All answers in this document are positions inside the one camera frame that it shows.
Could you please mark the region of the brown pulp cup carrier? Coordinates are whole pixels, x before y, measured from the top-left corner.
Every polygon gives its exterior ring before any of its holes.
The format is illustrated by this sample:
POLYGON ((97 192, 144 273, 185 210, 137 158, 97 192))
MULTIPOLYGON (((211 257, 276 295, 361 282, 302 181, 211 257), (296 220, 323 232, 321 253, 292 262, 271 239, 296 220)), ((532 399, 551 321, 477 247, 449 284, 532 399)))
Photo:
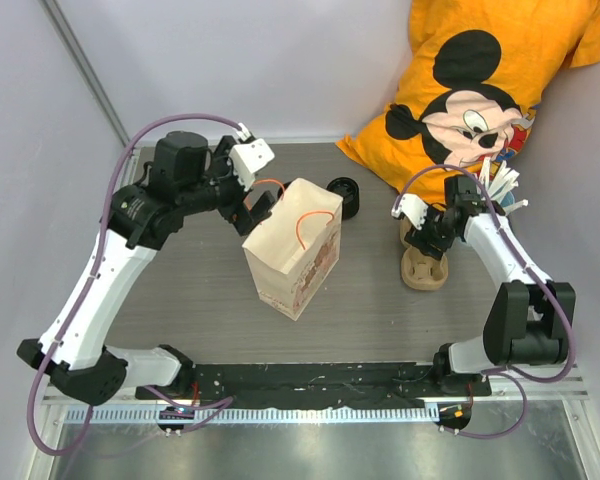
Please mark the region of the brown pulp cup carrier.
POLYGON ((449 276, 449 265, 446 256, 436 260, 422 254, 406 241, 406 235, 412 230, 408 218, 400 221, 400 240, 405 248, 401 258, 400 272, 403 282, 411 289, 418 291, 439 290, 449 276))

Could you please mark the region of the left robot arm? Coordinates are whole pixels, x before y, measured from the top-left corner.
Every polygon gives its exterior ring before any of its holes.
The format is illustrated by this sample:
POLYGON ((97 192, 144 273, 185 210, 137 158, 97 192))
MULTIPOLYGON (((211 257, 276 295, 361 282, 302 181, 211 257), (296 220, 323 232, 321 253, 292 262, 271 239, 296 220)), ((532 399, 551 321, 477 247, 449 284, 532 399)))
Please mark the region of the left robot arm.
POLYGON ((266 192, 245 203, 257 174, 274 158, 262 139, 230 135, 211 148, 196 133, 173 131, 160 139, 141 179, 117 190, 83 274, 59 317, 17 355, 47 375, 64 395, 100 406, 125 388, 155 388, 185 397, 193 361, 176 348, 121 349, 105 343, 132 286, 189 215, 217 211, 241 236, 267 219, 276 200, 266 192))

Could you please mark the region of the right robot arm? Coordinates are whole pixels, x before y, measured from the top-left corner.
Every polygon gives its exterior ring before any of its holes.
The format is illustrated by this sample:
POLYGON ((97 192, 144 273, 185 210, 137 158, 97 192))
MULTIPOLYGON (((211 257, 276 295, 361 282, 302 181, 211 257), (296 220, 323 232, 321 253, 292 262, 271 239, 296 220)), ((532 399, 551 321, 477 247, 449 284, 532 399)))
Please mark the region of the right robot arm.
POLYGON ((444 346, 446 361, 431 371, 433 386, 445 395, 463 388, 468 375, 512 371, 551 384, 575 364, 575 290, 540 269, 515 237, 508 219, 513 208, 501 204, 512 185, 485 183, 460 170, 444 183, 442 209, 403 190, 391 210, 394 218, 410 221, 404 240, 426 259, 442 259, 460 240, 478 255, 497 289, 482 333, 444 346))

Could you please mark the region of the printed paper takeout bag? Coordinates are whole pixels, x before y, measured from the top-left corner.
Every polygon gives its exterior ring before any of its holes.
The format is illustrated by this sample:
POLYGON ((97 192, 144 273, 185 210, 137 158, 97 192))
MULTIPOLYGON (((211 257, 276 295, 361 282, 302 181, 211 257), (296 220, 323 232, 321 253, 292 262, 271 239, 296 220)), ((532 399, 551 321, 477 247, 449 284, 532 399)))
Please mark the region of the printed paper takeout bag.
POLYGON ((302 178, 242 244, 257 294, 299 319, 339 260, 343 198, 302 178))

